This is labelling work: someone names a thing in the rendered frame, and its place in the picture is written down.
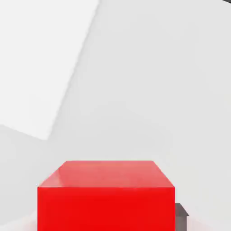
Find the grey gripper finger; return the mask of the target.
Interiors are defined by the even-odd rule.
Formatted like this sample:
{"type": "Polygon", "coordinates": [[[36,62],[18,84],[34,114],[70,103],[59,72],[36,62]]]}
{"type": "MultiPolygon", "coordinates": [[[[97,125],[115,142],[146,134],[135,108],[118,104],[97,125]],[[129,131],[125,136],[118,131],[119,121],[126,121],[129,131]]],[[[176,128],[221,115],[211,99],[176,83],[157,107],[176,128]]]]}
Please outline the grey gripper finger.
{"type": "Polygon", "coordinates": [[[191,218],[180,203],[175,203],[175,231],[210,231],[210,227],[191,218]]]}

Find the small red cube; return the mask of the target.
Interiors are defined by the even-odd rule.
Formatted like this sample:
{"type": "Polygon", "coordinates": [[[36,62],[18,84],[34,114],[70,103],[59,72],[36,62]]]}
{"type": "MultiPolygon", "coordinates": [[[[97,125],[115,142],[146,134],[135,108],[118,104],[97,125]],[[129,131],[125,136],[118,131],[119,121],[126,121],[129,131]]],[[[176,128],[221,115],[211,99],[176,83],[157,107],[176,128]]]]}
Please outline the small red cube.
{"type": "Polygon", "coordinates": [[[175,187],[153,161],[67,161],[37,188],[37,231],[175,231],[175,187]]]}

